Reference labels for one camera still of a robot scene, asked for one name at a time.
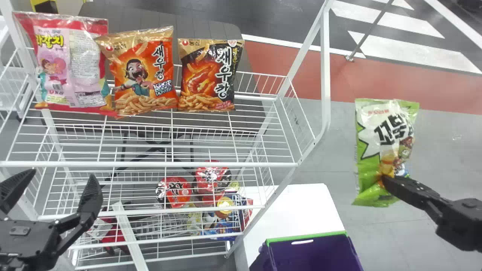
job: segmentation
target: metal shelf frame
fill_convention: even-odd
[[[2,115],[0,135],[12,112],[17,111],[21,118],[9,152],[0,161],[1,175],[8,177],[9,169],[37,169],[19,207],[32,220],[48,221],[75,211],[88,175],[94,174],[105,198],[99,217],[110,218],[112,226],[123,235],[123,240],[118,240],[116,232],[116,240],[110,243],[83,235],[62,258],[62,269],[134,264],[138,270],[147,270],[148,262],[229,257],[290,184],[297,167],[330,126],[328,12],[332,3],[326,0],[321,6],[286,76],[237,72],[236,110],[154,111],[118,120],[90,113],[35,109],[40,95],[33,50],[13,21],[11,3],[0,6],[16,47],[8,66],[19,75],[12,77],[13,69],[0,73],[0,101],[11,104]],[[305,113],[307,102],[298,98],[293,79],[318,33],[321,114],[311,116]],[[175,68],[179,92],[180,66]],[[194,184],[195,170],[203,166],[229,167],[240,199],[253,199],[253,205],[243,205],[240,200],[232,207],[194,207],[194,197],[186,208],[168,209],[156,203],[153,190],[159,179],[183,176]],[[281,168],[287,173],[275,186],[272,171]],[[215,199],[214,194],[207,196]],[[234,232],[193,234],[195,230],[188,226],[186,217],[222,209],[232,209],[239,217],[254,209],[254,215],[249,213],[246,225],[241,219],[234,221]],[[226,237],[235,240],[223,241]],[[127,246],[130,255],[118,246]],[[113,247],[115,256],[108,255],[106,247]]]

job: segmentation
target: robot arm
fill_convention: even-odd
[[[482,253],[482,201],[474,198],[451,201],[422,183],[401,176],[382,176],[392,195],[424,210],[438,225],[435,233],[460,250]]]
[[[102,207],[102,191],[90,175],[76,213],[50,223],[12,220],[8,213],[29,185],[35,169],[0,183],[0,270],[46,271],[94,223]],[[73,229],[65,238],[60,235]]]

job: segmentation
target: chip bag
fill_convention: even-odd
[[[104,78],[105,58],[93,38],[107,34],[107,19],[14,12],[32,41],[42,101],[35,108],[115,116]]]
[[[178,110],[234,109],[234,75],[243,40],[178,39],[182,62]]]
[[[110,60],[119,116],[177,107],[173,86],[174,27],[104,35],[95,39]]]
[[[419,104],[403,100],[356,99],[359,194],[354,205],[387,207],[398,199],[384,189],[382,175],[409,177]]]

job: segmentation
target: purple bin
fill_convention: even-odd
[[[363,271],[345,231],[267,239],[250,271]]]

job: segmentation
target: crosswalk stripe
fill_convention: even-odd
[[[373,23],[380,13],[380,11],[376,9],[338,0],[333,2],[332,10],[338,17],[366,23]],[[417,18],[387,12],[383,15],[378,24],[385,27],[391,27],[444,39],[442,34],[440,34],[440,32],[438,32],[429,22]]]
[[[360,42],[364,35],[353,31],[348,33],[356,43]],[[368,36],[361,50],[367,56],[482,74],[461,52],[441,48]]]
[[[380,3],[388,3],[388,0],[373,0],[373,1],[376,1],[376,2],[380,2]],[[399,7],[402,7],[402,8],[406,8],[406,9],[409,9],[409,10],[414,10],[407,2],[405,2],[404,0],[394,0],[392,5],[394,6],[399,6]]]

